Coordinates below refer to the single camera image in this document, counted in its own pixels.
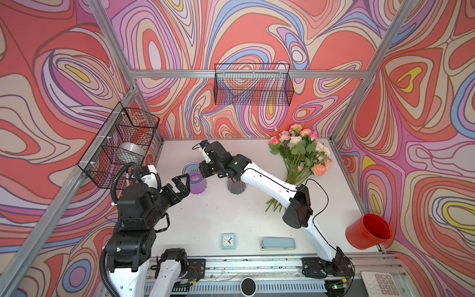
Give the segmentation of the pink grey glass vase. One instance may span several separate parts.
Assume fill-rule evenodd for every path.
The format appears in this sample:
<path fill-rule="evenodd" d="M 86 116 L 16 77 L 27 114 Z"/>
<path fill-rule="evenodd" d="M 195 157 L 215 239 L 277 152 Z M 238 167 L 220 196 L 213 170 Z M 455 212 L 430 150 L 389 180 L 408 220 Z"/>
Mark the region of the pink grey glass vase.
<path fill-rule="evenodd" d="M 228 178 L 226 185 L 229 192 L 234 195 L 242 194 L 246 190 L 246 183 L 240 178 Z"/>

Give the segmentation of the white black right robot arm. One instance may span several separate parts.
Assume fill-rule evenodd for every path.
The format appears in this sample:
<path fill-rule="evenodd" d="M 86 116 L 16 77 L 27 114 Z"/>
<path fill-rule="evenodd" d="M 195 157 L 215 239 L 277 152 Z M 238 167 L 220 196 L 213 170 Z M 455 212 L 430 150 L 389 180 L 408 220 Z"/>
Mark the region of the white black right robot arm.
<path fill-rule="evenodd" d="M 204 178 L 216 175 L 242 181 L 260 189 L 277 200 L 284 208 L 283 221 L 301 230 L 316 250 L 317 270 L 324 276 L 353 278 L 355 266 L 340 247 L 335 246 L 316 222 L 311 208 L 310 192 L 305 184 L 295 186 L 267 173 L 251 159 L 237 154 L 232 156 L 218 141 L 201 141 L 193 147 L 204 157 L 200 172 Z"/>

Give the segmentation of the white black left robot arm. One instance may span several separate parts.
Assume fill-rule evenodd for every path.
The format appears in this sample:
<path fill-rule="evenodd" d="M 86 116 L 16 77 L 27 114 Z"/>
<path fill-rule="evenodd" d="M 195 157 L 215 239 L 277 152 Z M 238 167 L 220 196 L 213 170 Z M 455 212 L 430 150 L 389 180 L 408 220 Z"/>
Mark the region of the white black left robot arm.
<path fill-rule="evenodd" d="M 190 194 L 190 176 L 182 174 L 162 185 L 153 165 L 129 162 L 116 173 L 110 187 L 118 221 L 100 255 L 99 271 L 111 297 L 142 297 L 152 247 L 159 233 L 156 224 L 169 220 L 168 209 Z"/>

